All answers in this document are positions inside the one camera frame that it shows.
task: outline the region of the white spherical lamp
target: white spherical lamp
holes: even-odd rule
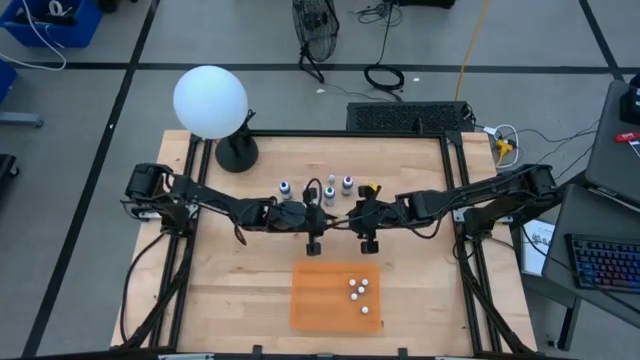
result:
[[[229,71],[200,66],[185,73],[173,92],[173,108],[180,123],[196,136],[221,139],[216,146],[220,166],[231,172],[249,169],[258,148],[249,134],[247,93]]]

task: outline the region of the gray floor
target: gray floor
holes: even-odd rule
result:
[[[7,0],[0,0],[4,5]],[[65,49],[69,61],[126,63],[151,0],[121,2],[105,15],[87,49]],[[349,11],[376,1],[336,1],[341,33],[327,61],[362,64],[377,60],[384,28],[359,24]],[[640,3],[589,0],[620,66],[640,67],[634,35]],[[451,10],[406,8],[390,31],[386,63],[460,65],[482,7],[459,0]],[[141,63],[292,64],[297,40],[289,0],[163,0]],[[0,31],[0,51],[24,61],[53,61],[45,49],[26,49]],[[494,66],[597,66],[606,62],[577,0],[493,0],[470,64]],[[120,302],[138,224],[120,204],[132,166],[154,161],[164,130],[179,128],[171,108],[173,86],[183,71],[138,70],[124,104],[38,354],[106,349]],[[0,358],[22,353],[42,296],[71,223],[124,71],[19,70],[6,111],[39,112],[41,129],[0,128],[0,152],[19,157],[21,176],[5,194],[0,212]],[[367,101],[322,87],[299,71],[239,71],[261,129],[343,129],[346,105]],[[371,96],[361,72],[326,72],[327,82]],[[457,74],[406,73],[405,100],[452,100]],[[537,129],[550,138],[570,136],[595,121],[613,79],[609,74],[465,75],[461,98],[478,123]],[[535,162],[554,146],[522,134],[523,162]],[[591,144],[576,139],[547,158],[556,174]],[[586,166],[580,161],[561,180]],[[551,212],[545,216],[553,221]],[[527,293],[540,350],[585,359],[633,358],[640,354],[635,329],[592,306],[584,306],[570,353],[550,349],[563,308]]]

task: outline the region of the black keyboard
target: black keyboard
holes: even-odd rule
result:
[[[349,103],[348,130],[416,131],[420,121],[425,132],[473,131],[470,108],[463,101]]]
[[[565,235],[576,285],[640,293],[640,239]]]

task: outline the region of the orange tray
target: orange tray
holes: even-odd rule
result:
[[[355,279],[352,287],[349,280]],[[364,294],[351,300],[362,279]],[[363,306],[369,308],[362,314]],[[373,264],[302,262],[295,266],[291,295],[291,327],[312,331],[377,333],[380,319],[380,272]]]

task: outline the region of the blue bin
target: blue bin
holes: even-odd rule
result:
[[[16,79],[16,75],[16,71],[9,64],[0,60],[0,103],[2,103],[9,89],[11,89],[11,84]]]
[[[36,18],[38,14],[46,13],[49,9],[49,1],[47,0],[26,1],[31,15]],[[64,47],[87,47],[102,18],[102,11],[98,9],[96,0],[58,1],[60,1],[64,9],[68,6],[73,6],[76,24],[74,26],[49,25],[45,31],[47,25],[34,23],[38,33],[52,46],[56,46],[56,43],[58,43]],[[2,16],[0,16],[0,26],[7,29],[24,46],[46,47],[47,45],[40,40],[29,24],[13,22],[22,7],[22,0],[11,0]]]

